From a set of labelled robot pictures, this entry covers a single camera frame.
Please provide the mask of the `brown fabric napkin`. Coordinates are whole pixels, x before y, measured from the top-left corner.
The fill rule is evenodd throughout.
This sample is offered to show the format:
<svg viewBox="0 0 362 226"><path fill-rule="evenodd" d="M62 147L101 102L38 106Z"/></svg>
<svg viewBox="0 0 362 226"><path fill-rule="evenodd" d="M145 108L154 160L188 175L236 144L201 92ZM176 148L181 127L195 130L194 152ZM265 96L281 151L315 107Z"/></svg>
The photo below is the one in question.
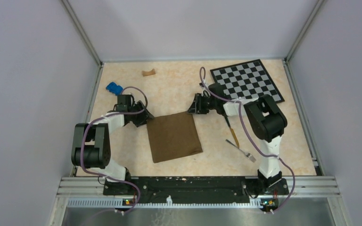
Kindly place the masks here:
<svg viewBox="0 0 362 226"><path fill-rule="evenodd" d="M149 120L147 131L153 163L203 152L193 115L186 112Z"/></svg>

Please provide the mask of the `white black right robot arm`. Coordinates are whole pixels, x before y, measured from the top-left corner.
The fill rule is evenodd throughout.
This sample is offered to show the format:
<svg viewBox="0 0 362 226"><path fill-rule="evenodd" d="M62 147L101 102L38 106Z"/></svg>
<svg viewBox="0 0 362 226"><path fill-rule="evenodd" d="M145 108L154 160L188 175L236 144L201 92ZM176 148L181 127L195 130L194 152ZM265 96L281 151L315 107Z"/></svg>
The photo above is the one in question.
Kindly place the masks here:
<svg viewBox="0 0 362 226"><path fill-rule="evenodd" d="M260 141L260 147L254 145L262 155L258 169L257 187L263 194L270 194L276 189L282 178L279 164L280 142L288 122L275 103L273 97L265 94L258 98L236 98L230 100L219 83L207 85L201 82L201 93L196 93L187 110L189 114L207 114L216 110L224 117L247 116L254 135Z"/></svg>

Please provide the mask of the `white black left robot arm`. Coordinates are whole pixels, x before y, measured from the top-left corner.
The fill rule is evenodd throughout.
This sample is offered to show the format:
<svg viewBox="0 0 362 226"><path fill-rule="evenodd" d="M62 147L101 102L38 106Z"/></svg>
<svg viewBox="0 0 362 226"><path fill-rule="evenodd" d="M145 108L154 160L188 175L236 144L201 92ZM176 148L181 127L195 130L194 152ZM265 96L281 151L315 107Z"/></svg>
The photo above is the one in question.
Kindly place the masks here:
<svg viewBox="0 0 362 226"><path fill-rule="evenodd" d="M114 182L120 194L132 190L129 171L111 158L110 135L128 123L136 127L147 124L154 116L148 111L148 99L135 101L132 94L120 94L113 110L89 123L78 123L74 128L71 162L86 172Z"/></svg>

